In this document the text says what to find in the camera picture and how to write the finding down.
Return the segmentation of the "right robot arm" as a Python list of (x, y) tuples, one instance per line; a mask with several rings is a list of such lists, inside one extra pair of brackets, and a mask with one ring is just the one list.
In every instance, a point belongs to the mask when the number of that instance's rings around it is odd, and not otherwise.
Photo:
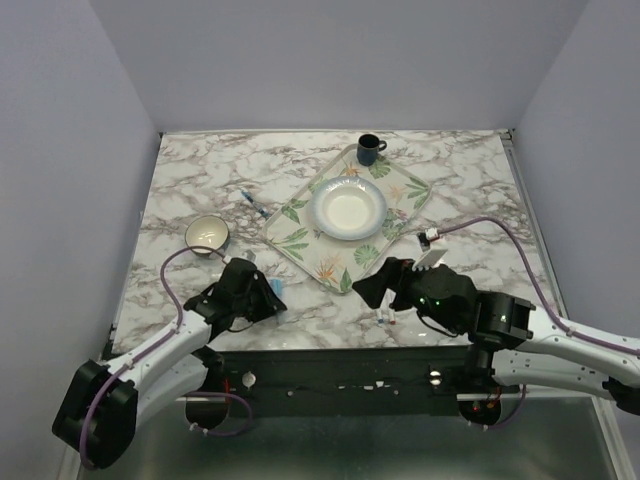
[(390, 257), (353, 290), (372, 309), (394, 292), (392, 309), (415, 310), (470, 345), (458, 388), (480, 392), (494, 386), (547, 386), (612, 400), (639, 412), (639, 342), (566, 319), (501, 292), (481, 291), (470, 277), (446, 265), (415, 268)]

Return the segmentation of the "light blue highlighter body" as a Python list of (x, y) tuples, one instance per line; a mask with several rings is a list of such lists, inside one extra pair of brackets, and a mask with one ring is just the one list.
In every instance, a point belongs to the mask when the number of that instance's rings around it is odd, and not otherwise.
[(281, 297), (283, 294), (283, 284), (282, 281), (279, 279), (270, 279), (269, 280), (270, 286), (272, 288), (272, 290), (274, 291), (274, 293)]

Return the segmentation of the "transparent blue pen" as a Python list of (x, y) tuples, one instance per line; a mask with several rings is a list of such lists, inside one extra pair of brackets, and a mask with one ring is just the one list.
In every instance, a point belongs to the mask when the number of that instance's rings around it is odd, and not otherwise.
[(264, 208), (262, 204), (254, 199), (254, 197), (246, 190), (241, 192), (242, 196), (251, 204), (251, 206), (260, 214), (260, 216), (264, 219), (268, 219), (270, 217), (269, 212)]

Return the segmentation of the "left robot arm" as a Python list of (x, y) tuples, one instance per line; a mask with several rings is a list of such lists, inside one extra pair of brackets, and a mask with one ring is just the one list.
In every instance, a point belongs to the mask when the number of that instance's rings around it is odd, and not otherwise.
[(88, 469), (114, 464), (136, 430), (173, 400), (214, 393), (222, 380), (209, 343), (243, 318), (254, 324), (286, 311), (256, 265), (232, 258), (218, 281), (178, 304), (176, 318), (130, 352), (75, 372), (52, 432)]

